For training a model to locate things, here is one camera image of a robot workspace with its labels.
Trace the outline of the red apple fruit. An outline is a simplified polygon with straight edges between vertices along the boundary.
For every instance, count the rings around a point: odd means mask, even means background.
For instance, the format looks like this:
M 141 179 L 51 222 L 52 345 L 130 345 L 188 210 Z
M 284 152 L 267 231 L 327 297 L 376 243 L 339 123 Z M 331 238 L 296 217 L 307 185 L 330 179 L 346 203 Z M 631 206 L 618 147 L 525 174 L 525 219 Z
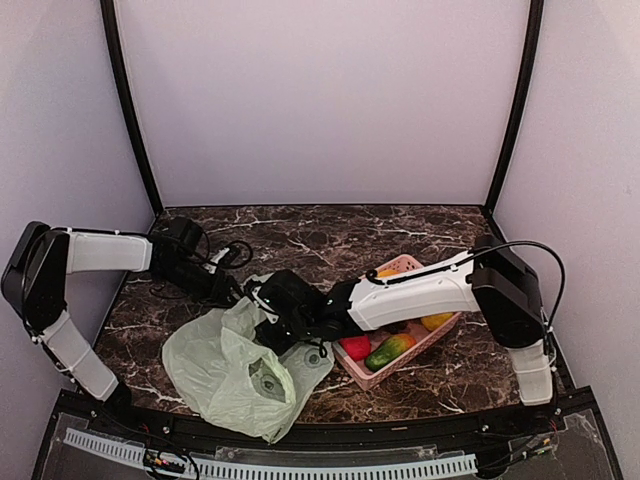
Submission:
M 366 359 L 371 353 L 371 341 L 367 335 L 343 338 L 339 344 L 354 362 Z

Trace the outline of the light green plastic bag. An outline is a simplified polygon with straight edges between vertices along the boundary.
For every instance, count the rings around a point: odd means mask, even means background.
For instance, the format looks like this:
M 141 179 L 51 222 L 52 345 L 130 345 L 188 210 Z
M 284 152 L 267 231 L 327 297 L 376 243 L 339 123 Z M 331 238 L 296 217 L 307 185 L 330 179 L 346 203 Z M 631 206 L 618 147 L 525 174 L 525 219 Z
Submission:
M 297 343 L 284 355 L 255 342 L 266 319 L 247 298 L 213 308 L 174 332 L 162 363 L 184 403 L 208 423 L 270 444 L 287 435 L 334 367 L 324 346 Z

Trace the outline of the green orange mango fruit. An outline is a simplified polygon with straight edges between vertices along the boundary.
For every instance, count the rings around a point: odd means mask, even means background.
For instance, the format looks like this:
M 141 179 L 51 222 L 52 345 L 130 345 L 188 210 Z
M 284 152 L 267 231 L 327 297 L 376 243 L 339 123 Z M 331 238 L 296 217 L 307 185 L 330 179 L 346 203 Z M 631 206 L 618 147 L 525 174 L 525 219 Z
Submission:
M 369 371 L 377 372 L 412 349 L 416 344 L 415 338 L 409 334 L 391 335 L 366 357 L 364 365 Z

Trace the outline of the dark purple grape bunch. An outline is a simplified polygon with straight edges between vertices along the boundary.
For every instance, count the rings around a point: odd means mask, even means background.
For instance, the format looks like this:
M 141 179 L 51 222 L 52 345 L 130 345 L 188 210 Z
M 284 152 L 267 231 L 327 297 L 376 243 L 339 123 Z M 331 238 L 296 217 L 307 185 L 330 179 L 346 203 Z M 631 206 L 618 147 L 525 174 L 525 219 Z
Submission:
M 411 323 L 409 321 L 396 322 L 386 326 L 385 329 L 392 335 L 408 333 L 411 329 Z

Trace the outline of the yellow pear fruit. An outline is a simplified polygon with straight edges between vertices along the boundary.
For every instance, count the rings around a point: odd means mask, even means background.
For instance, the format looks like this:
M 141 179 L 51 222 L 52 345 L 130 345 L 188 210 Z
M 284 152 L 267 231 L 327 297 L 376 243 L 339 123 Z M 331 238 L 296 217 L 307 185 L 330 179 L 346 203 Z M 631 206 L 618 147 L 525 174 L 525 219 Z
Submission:
M 429 332 L 434 332 L 446 322 L 448 322 L 453 316 L 454 313 L 451 312 L 429 315 L 422 317 L 420 319 L 420 322 L 426 330 L 428 330 Z

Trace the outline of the yellow orange mango fruit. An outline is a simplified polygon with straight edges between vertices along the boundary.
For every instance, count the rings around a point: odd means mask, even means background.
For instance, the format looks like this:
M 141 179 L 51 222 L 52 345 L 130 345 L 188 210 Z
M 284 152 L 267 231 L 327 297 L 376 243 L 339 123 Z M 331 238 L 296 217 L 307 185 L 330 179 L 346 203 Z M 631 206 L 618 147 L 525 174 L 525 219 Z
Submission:
M 378 278 L 387 278 L 387 277 L 396 276 L 398 274 L 399 274 L 399 272 L 394 270 L 394 269 L 385 269 L 385 270 L 378 271 L 377 272 L 377 277 Z

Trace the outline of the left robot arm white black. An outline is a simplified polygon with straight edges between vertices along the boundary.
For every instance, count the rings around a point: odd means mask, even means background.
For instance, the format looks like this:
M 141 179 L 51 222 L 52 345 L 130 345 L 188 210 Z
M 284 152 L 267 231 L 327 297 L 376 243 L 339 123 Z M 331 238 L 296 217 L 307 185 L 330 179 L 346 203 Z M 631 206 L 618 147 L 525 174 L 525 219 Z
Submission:
M 27 224 L 1 279 L 4 299 L 59 371 L 103 404 L 101 417 L 120 436 L 141 427 L 129 387 L 99 358 L 71 317 L 68 276 L 82 272 L 148 272 L 194 300 L 229 308 L 240 295 L 233 269 L 247 251 L 240 241 L 211 253 L 204 230 L 178 217 L 156 234 Z

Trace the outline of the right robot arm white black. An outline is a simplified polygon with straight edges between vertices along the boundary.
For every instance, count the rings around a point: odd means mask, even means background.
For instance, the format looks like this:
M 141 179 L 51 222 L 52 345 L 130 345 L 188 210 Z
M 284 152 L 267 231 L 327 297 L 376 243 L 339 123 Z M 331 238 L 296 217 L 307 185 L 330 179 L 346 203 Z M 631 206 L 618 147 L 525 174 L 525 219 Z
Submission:
M 282 355 L 295 343 L 334 342 L 428 315 L 479 312 L 494 340 L 506 348 L 520 404 L 510 424 L 534 432 L 549 416 L 554 396 L 548 334 L 553 316 L 543 307 L 535 270 L 493 236 L 447 260 L 386 278 L 374 270 L 335 284 L 327 293 L 285 269 L 246 283 L 266 315 L 258 341 Z

